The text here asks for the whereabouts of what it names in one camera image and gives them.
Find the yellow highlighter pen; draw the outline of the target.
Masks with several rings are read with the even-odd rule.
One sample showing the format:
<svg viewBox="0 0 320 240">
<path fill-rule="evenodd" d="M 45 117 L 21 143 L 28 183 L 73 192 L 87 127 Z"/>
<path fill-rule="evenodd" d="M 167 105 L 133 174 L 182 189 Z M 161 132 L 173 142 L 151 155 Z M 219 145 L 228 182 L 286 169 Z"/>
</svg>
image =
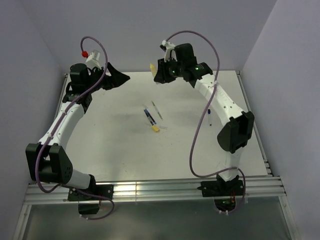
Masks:
<svg viewBox="0 0 320 240">
<path fill-rule="evenodd" d="M 151 72 L 152 76 L 155 77 L 156 74 L 157 74 L 157 69 L 156 69 L 156 67 L 155 67 L 152 63 L 150 63 L 149 69 L 150 69 L 150 72 Z"/>
</svg>

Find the yellow highlighter cap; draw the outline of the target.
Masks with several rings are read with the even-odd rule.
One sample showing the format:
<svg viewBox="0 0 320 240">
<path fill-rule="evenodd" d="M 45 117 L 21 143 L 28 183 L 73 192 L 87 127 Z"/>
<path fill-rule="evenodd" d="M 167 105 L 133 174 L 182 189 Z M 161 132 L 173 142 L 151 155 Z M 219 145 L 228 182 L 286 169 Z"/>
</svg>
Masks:
<svg viewBox="0 0 320 240">
<path fill-rule="evenodd" d="M 157 126 L 155 126 L 155 125 L 153 125 L 152 127 L 152 130 L 154 131 L 154 132 L 159 132 L 160 131 L 160 129 L 157 127 Z"/>
</svg>

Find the thin white pen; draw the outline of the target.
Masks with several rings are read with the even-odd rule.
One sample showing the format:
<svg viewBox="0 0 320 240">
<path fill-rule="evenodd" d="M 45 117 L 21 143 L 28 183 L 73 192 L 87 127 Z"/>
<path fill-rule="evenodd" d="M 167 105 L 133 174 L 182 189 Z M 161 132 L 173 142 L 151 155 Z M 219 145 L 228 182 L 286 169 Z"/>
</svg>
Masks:
<svg viewBox="0 0 320 240">
<path fill-rule="evenodd" d="M 211 109 L 210 108 L 207 109 L 207 114 L 208 114 L 208 123 L 209 123 L 210 126 L 212 126 L 213 122 L 212 122 L 212 114 L 211 114 Z"/>
</svg>

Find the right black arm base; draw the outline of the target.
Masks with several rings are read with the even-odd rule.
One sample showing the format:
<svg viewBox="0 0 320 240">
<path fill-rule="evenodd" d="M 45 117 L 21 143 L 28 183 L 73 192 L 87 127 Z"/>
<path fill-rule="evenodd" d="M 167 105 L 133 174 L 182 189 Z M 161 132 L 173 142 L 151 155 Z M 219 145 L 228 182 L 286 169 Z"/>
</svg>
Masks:
<svg viewBox="0 0 320 240">
<path fill-rule="evenodd" d="M 197 189 L 201 191 L 203 198 L 213 198 L 218 213 L 225 215 L 237 208 L 236 197 L 241 197 L 240 204 L 246 194 L 246 185 L 238 176 L 231 181 L 224 181 L 218 177 L 213 181 L 202 181 Z"/>
</svg>

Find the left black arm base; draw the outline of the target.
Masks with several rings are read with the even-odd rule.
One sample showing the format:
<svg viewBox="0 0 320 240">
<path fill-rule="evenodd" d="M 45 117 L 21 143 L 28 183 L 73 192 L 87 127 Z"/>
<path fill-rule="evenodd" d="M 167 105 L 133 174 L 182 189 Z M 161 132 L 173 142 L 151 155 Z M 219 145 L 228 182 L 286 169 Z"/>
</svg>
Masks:
<svg viewBox="0 0 320 240">
<path fill-rule="evenodd" d="M 86 217 L 89 220 L 100 220 L 108 217 L 115 209 L 113 193 L 113 184 L 98 184 L 94 189 L 73 188 L 69 190 L 67 201 L 78 202 L 78 213 L 81 217 Z M 110 202 L 111 209 L 106 215 L 94 217 L 101 209 L 102 201 Z"/>
</svg>

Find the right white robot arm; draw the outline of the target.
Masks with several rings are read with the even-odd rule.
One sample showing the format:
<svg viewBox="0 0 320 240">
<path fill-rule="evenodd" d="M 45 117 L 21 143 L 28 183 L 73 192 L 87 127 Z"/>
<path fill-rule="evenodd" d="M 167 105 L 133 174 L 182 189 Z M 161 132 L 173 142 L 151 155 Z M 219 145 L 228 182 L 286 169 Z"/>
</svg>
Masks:
<svg viewBox="0 0 320 240">
<path fill-rule="evenodd" d="M 197 61 L 191 44 L 174 45 L 163 40 L 160 48 L 164 57 L 157 61 L 157 71 L 153 80 L 157 84 L 168 84 L 177 78 L 183 78 L 197 90 L 218 116 L 222 129 L 217 135 L 217 142 L 225 151 L 225 167 L 217 173 L 221 178 L 216 183 L 217 191 L 222 195 L 229 194 L 232 182 L 239 176 L 241 154 L 252 137 L 255 116 L 238 106 L 223 87 L 218 83 L 218 73 L 207 63 Z"/>
</svg>

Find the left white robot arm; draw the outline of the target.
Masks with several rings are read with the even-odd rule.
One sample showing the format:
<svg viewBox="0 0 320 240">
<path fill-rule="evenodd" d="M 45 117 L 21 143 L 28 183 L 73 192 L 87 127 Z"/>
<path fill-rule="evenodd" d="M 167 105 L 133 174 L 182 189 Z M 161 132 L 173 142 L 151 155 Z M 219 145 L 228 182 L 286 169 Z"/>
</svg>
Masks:
<svg viewBox="0 0 320 240">
<path fill-rule="evenodd" d="M 65 148 L 76 125 L 87 112 L 92 94 L 100 89 L 118 88 L 130 79 L 110 63 L 106 70 L 97 66 L 89 68 L 84 63 L 70 67 L 70 82 L 58 115 L 45 135 L 25 149 L 30 177 L 36 183 L 55 183 L 79 189 L 79 194 L 86 200 L 96 197 L 98 188 L 94 176 L 76 170 Z"/>
</svg>

